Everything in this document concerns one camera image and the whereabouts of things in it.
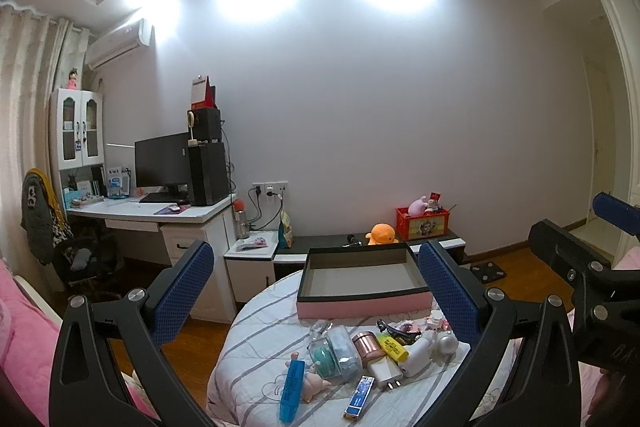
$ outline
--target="curtain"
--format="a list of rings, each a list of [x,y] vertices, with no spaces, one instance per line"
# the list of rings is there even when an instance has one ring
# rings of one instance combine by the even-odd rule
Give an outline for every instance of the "curtain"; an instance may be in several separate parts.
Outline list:
[[[50,94],[71,68],[80,76],[88,38],[67,20],[0,6],[0,257],[44,296],[50,285],[20,227],[22,180],[32,168],[51,176]]]

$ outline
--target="orange duck plush toy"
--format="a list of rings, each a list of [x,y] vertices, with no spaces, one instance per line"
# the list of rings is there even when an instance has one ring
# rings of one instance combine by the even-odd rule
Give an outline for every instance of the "orange duck plush toy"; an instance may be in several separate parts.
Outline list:
[[[392,243],[398,243],[396,239],[396,230],[390,225],[381,223],[371,229],[371,232],[367,233],[367,239],[369,239],[369,246],[371,245],[391,245]]]

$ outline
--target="highlighter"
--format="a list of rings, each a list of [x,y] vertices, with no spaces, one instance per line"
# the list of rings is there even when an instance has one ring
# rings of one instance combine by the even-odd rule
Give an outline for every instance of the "highlighter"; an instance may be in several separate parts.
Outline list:
[[[287,380],[280,395],[280,421],[291,423],[296,417],[302,394],[302,384],[305,381],[305,362],[291,360],[287,371]]]
[[[404,362],[409,357],[409,352],[398,341],[388,335],[380,335],[378,343],[382,350],[396,362]]]

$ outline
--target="tray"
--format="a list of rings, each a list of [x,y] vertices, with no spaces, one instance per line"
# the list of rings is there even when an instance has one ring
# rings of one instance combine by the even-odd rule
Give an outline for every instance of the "tray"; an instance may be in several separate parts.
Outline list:
[[[406,243],[312,248],[298,288],[300,319],[346,319],[430,309],[433,296]]]

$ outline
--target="red storage basket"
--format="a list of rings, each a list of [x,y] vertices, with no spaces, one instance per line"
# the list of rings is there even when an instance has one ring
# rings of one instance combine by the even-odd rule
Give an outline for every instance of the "red storage basket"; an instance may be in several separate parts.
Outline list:
[[[449,233],[449,211],[445,208],[441,212],[411,217],[409,208],[396,208],[396,231],[405,241],[414,239],[430,239]]]

